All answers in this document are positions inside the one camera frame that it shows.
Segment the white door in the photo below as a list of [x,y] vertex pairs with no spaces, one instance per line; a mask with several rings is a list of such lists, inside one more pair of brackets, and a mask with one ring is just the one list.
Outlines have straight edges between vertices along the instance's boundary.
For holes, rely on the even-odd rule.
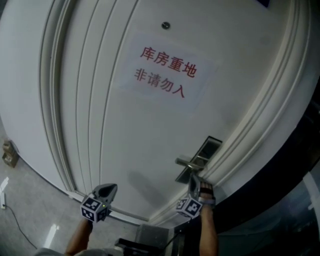
[[[60,90],[77,190],[116,183],[116,211],[145,221],[161,214],[186,187],[175,182],[184,169],[175,159],[193,157],[209,136],[228,141],[252,106],[281,47],[289,6],[78,1]],[[163,52],[167,61],[157,59]]]

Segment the small box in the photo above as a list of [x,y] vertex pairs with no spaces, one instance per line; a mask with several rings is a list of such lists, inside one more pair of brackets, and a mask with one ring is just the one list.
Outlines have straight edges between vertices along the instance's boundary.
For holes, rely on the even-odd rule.
[[178,202],[175,210],[182,216],[193,219],[199,215],[201,208],[202,203],[193,198],[185,197]]
[[15,168],[18,162],[19,156],[17,153],[15,153],[14,155],[7,155],[7,153],[4,153],[2,156],[2,159],[6,165],[12,168]]
[[16,150],[13,147],[12,143],[10,140],[5,140],[3,145],[2,145],[3,151],[6,153],[7,156],[10,156],[11,158],[14,158],[16,154]]
[[104,220],[109,215],[110,211],[109,207],[89,196],[84,198],[80,208],[81,215],[95,223]]

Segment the cardboard box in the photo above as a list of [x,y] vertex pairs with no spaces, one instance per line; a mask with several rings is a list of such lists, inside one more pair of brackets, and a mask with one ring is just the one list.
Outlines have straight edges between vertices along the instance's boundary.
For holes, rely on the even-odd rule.
[[4,153],[2,156],[2,159],[6,165],[12,168],[15,168],[18,162],[19,156],[17,153],[15,153],[14,155],[7,155],[7,153]]
[[7,156],[10,156],[11,158],[14,158],[16,153],[15,148],[13,147],[12,143],[10,140],[5,140],[3,145],[2,145],[3,151],[6,153]]

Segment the door panel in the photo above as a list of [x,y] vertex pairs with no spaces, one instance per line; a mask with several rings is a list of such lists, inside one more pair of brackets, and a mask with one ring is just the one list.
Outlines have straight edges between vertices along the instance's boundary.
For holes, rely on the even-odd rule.
[[[265,9],[257,1],[100,0],[94,10],[93,3],[79,1],[61,80],[62,125],[78,190],[117,183],[113,207],[141,219],[167,205],[185,187],[175,182],[183,170],[175,158],[194,156],[208,136],[226,141],[251,106],[280,47],[289,4],[275,1]],[[92,20],[79,27],[86,8],[82,15]],[[165,21],[168,30],[161,27]],[[217,67],[194,111],[175,111],[116,86],[119,76],[134,75],[122,67],[138,32]]]

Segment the black and white marker cube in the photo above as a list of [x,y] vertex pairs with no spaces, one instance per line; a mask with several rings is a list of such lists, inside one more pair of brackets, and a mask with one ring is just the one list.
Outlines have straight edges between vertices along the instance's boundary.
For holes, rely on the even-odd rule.
[[92,222],[98,222],[109,215],[109,209],[102,202],[87,196],[81,203],[81,215]]
[[199,215],[201,207],[202,203],[193,198],[185,197],[178,202],[175,210],[184,217],[195,218]]

